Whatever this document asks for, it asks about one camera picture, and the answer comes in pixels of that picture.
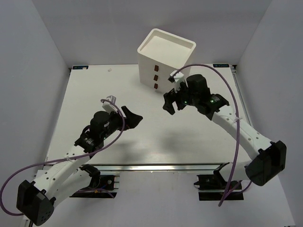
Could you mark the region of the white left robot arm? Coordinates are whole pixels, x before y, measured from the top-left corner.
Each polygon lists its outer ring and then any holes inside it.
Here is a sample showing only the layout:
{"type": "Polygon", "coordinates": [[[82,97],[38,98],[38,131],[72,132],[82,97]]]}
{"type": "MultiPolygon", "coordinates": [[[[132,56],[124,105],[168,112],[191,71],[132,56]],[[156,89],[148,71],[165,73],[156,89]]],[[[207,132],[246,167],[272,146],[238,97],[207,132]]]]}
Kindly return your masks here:
{"type": "Polygon", "coordinates": [[[100,180],[100,171],[88,164],[94,152],[103,148],[111,134],[133,129],[143,119],[126,106],[121,109],[96,112],[62,162],[56,161],[44,175],[19,185],[17,209],[34,225],[44,224],[63,200],[100,180]]]}

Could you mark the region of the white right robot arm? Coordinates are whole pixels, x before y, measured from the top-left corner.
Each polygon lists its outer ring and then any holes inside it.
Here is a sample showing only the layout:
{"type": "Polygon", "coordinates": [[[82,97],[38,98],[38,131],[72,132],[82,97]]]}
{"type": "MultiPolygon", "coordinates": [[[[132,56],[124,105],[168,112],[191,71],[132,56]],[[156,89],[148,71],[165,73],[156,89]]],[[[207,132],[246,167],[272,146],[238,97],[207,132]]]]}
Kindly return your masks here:
{"type": "Polygon", "coordinates": [[[273,142],[257,132],[246,121],[236,117],[229,102],[220,94],[212,94],[205,77],[201,74],[185,78],[182,73],[170,77],[175,87],[164,94],[163,109],[173,115],[173,104],[178,110],[194,106],[209,120],[221,126],[246,151],[251,161],[237,164],[236,173],[263,186],[285,168],[286,145],[282,141],[273,142]]]}

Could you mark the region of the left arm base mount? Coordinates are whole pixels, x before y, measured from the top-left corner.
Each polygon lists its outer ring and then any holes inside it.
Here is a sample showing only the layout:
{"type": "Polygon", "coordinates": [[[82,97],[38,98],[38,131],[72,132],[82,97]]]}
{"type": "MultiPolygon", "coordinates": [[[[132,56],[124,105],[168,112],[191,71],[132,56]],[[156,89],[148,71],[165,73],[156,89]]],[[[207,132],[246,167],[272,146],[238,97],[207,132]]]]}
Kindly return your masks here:
{"type": "Polygon", "coordinates": [[[98,180],[94,180],[88,187],[75,192],[70,198],[90,198],[90,199],[114,199],[117,195],[120,183],[120,174],[105,173],[100,175],[98,180]]]}

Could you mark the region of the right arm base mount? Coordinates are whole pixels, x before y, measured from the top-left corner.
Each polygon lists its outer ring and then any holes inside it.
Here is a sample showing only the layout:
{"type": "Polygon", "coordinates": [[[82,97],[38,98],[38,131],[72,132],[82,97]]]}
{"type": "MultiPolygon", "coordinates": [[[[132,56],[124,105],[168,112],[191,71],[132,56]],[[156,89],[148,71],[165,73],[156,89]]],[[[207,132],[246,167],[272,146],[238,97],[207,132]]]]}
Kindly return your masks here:
{"type": "MultiPolygon", "coordinates": [[[[220,182],[214,175],[197,175],[197,181],[194,183],[194,187],[198,189],[198,196],[200,201],[220,201],[226,182],[220,182]]],[[[238,185],[237,188],[231,192],[226,198],[226,201],[242,201],[244,196],[242,191],[242,185],[238,185]]]]}

